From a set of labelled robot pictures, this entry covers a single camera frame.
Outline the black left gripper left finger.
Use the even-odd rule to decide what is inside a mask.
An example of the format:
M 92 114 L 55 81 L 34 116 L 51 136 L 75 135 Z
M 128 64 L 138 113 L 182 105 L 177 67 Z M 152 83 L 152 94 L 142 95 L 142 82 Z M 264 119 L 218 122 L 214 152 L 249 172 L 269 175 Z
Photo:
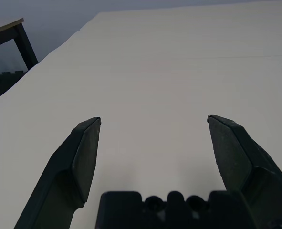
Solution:
M 88 200 L 101 119 L 79 123 L 50 157 L 15 228 L 68 229 Z

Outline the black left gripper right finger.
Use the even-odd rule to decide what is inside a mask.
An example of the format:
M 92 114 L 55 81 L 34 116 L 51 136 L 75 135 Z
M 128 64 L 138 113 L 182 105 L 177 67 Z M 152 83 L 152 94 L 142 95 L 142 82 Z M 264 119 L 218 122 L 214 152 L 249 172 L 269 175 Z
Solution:
M 215 160 L 227 190 L 239 191 L 260 229 L 282 229 L 282 172 L 236 122 L 207 118 Z

